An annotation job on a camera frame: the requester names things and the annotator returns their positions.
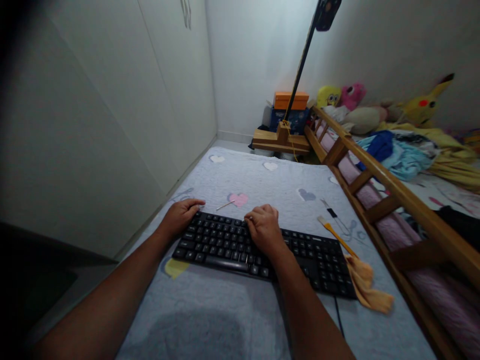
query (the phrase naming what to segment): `keyboard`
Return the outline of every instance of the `keyboard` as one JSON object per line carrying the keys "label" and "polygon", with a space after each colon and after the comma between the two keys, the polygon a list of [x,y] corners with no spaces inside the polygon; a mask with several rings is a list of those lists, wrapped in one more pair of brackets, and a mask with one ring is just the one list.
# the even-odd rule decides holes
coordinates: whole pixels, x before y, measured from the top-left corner
{"label": "keyboard", "polygon": [[[285,229],[281,232],[313,290],[357,299],[338,240]],[[243,220],[197,212],[172,257],[256,279],[277,280],[272,265],[252,241]]]}

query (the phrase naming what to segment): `wooden bed rail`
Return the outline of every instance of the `wooden bed rail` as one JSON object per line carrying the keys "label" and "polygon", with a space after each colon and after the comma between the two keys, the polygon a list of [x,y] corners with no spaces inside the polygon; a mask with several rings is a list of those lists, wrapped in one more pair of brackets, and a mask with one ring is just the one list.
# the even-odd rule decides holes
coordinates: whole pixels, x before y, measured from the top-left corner
{"label": "wooden bed rail", "polygon": [[[306,138],[322,164],[328,165],[337,178],[435,354],[441,359],[464,359],[452,337],[402,272],[452,261],[480,291],[480,254],[418,199],[399,179],[364,151],[352,139],[352,136],[322,109],[314,107],[313,111],[320,120],[316,126],[312,124],[312,128],[305,127]],[[318,139],[316,134],[321,124],[324,127]],[[327,152],[321,146],[320,141],[327,133],[328,128],[338,134],[338,139]],[[339,162],[348,151],[351,151],[366,167],[350,184],[347,183],[338,168]],[[382,183],[390,195],[373,207],[365,209],[355,194],[372,177]],[[404,207],[426,230],[429,239],[396,251],[390,251],[375,227],[375,223],[399,207]]]}

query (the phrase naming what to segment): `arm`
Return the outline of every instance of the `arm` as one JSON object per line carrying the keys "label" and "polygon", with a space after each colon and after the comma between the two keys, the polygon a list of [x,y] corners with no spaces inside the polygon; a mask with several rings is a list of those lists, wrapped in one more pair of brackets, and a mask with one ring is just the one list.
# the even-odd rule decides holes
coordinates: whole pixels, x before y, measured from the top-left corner
{"label": "arm", "polygon": [[282,238],[279,212],[270,205],[245,215],[251,238],[275,269],[296,359],[354,359],[322,302]]}
{"label": "arm", "polygon": [[171,206],[155,232],[34,347],[40,359],[113,359],[170,242],[202,200]]}

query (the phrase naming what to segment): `pink plush toy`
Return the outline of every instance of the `pink plush toy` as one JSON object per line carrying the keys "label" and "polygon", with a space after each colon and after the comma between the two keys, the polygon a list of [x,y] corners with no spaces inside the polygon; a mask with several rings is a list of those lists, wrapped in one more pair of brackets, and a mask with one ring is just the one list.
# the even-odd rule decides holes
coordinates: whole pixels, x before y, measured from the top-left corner
{"label": "pink plush toy", "polygon": [[340,105],[345,105],[350,111],[355,110],[358,104],[362,101],[367,90],[361,83],[354,83],[352,86],[344,86],[341,88]]}

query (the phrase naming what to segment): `spacebar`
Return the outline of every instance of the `spacebar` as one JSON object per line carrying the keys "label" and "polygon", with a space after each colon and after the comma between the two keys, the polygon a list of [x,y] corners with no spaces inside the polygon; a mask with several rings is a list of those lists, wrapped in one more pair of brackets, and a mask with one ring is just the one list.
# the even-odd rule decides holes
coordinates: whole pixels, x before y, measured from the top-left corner
{"label": "spacebar", "polygon": [[205,264],[212,265],[218,268],[227,270],[235,270],[247,273],[249,271],[249,265],[245,262],[232,261],[223,259],[221,257],[207,255],[205,258]]}

